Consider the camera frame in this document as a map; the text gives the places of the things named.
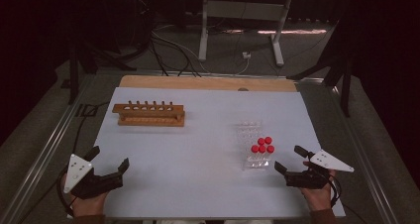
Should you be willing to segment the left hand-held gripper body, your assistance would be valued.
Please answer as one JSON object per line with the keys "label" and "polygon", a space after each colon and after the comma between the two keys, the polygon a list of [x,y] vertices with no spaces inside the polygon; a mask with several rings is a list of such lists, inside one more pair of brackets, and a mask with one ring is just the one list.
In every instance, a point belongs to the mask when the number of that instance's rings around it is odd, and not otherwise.
{"label": "left hand-held gripper body", "polygon": [[75,154],[69,159],[64,193],[71,193],[81,199],[93,198],[123,186],[124,164],[116,172],[106,175],[96,175],[94,166]]}

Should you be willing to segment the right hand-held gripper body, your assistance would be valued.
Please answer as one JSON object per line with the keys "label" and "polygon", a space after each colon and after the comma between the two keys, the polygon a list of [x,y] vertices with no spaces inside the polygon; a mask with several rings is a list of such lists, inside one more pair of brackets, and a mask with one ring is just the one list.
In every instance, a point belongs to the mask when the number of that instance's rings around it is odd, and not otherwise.
{"label": "right hand-held gripper body", "polygon": [[289,177],[285,177],[287,186],[320,189],[327,184],[330,169],[347,172],[355,170],[324,150],[313,154],[314,156],[308,159],[308,170],[302,172],[289,171]]}

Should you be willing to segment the clear plastic test tube rack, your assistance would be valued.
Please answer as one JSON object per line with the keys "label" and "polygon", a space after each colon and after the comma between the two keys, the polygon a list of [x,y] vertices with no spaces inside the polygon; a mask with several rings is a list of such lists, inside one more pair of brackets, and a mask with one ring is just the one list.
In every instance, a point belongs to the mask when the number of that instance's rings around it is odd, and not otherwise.
{"label": "clear plastic test tube rack", "polygon": [[270,160],[265,158],[260,161],[259,158],[256,161],[250,160],[251,146],[258,145],[258,138],[267,137],[263,133],[263,125],[258,121],[244,121],[237,126],[237,140],[238,145],[241,149],[241,156],[243,159],[243,169],[248,168],[267,168]]}

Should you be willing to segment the wooden test tube rack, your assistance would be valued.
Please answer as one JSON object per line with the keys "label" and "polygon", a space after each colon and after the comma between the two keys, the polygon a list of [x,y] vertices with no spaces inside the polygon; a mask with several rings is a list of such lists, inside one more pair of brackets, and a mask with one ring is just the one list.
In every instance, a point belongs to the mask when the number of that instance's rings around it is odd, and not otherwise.
{"label": "wooden test tube rack", "polygon": [[128,101],[125,104],[115,104],[112,112],[119,115],[120,126],[183,127],[185,121],[182,105],[164,101]]}

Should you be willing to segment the person's left hand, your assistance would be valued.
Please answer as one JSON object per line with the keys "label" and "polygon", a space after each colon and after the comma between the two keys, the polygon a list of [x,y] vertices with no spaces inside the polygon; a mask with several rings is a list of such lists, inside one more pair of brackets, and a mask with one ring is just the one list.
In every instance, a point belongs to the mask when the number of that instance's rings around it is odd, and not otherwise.
{"label": "person's left hand", "polygon": [[73,217],[103,215],[107,195],[105,192],[93,198],[80,199],[69,193],[67,196],[71,200]]}

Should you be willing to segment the person's right hand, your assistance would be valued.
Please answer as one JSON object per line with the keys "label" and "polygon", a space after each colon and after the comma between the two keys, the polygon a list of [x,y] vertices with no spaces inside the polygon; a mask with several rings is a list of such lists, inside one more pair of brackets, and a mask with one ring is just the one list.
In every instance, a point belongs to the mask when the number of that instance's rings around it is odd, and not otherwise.
{"label": "person's right hand", "polygon": [[331,210],[331,184],[327,183],[321,189],[301,188],[308,208],[311,212]]}

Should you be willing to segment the black stand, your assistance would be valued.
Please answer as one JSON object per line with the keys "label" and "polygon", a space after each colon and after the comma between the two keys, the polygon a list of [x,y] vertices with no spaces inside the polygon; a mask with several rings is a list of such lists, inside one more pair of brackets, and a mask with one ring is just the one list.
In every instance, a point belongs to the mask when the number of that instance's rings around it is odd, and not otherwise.
{"label": "black stand", "polygon": [[299,73],[288,75],[286,78],[301,80],[316,71],[329,67],[330,70],[324,77],[323,84],[327,87],[334,87],[342,79],[340,106],[343,113],[349,117],[352,45],[352,32],[347,32],[346,23],[339,20],[318,61],[311,67]]}
{"label": "black stand", "polygon": [[82,67],[88,74],[95,74],[98,70],[98,65],[94,59],[99,56],[105,59],[111,65],[126,71],[133,71],[134,68],[117,61],[115,58],[109,56],[104,51],[98,49],[86,41],[69,41],[69,80],[63,84],[69,89],[69,104],[73,104],[79,94],[79,71]]}

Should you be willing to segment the white table sheet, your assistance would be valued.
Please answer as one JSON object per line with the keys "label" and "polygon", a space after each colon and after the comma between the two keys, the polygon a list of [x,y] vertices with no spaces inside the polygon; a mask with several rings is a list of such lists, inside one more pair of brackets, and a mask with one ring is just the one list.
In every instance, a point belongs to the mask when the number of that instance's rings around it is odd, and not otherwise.
{"label": "white table sheet", "polygon": [[273,139],[274,161],[303,170],[295,146],[320,149],[298,92],[115,89],[113,104],[171,102],[185,111],[182,127],[121,126],[108,111],[95,141],[96,173],[123,161],[122,187],[109,193],[105,213],[117,219],[280,219],[304,217],[300,191],[272,167],[245,169],[249,152],[238,141],[243,122],[259,122]]}

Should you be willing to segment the grey metal stand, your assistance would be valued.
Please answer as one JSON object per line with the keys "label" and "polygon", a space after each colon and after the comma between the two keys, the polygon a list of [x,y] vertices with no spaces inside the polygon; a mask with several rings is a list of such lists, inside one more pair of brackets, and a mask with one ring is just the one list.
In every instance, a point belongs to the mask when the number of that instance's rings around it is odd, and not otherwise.
{"label": "grey metal stand", "polygon": [[207,20],[213,18],[247,19],[276,21],[278,23],[274,34],[270,36],[270,43],[277,66],[284,65],[284,58],[280,48],[280,36],[283,30],[292,0],[285,0],[282,4],[252,3],[239,1],[202,1],[201,38],[198,60],[204,62],[207,58],[208,27]]}

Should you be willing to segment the aluminium floor rail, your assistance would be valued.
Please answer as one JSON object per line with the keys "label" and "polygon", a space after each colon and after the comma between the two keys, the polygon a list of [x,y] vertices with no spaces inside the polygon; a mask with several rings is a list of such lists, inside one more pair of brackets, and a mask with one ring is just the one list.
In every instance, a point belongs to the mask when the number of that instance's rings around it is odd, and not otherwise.
{"label": "aluminium floor rail", "polygon": [[0,149],[0,197],[10,196],[2,200],[0,224],[19,222],[93,79],[91,74],[81,79],[71,104],[67,89],[55,90],[62,98],[47,93]]}
{"label": "aluminium floor rail", "polygon": [[332,103],[335,106],[335,111],[340,118],[340,122],[345,127],[346,133],[350,137],[350,148],[356,158],[361,174],[364,176],[365,182],[369,189],[370,196],[374,200],[376,209],[378,210],[383,224],[400,224],[396,218],[389,199],[386,197],[383,185],[380,183],[376,172],[368,158],[365,146],[354,126],[354,123],[347,117],[341,108],[341,95],[342,93],[336,86],[327,88],[331,97]]}

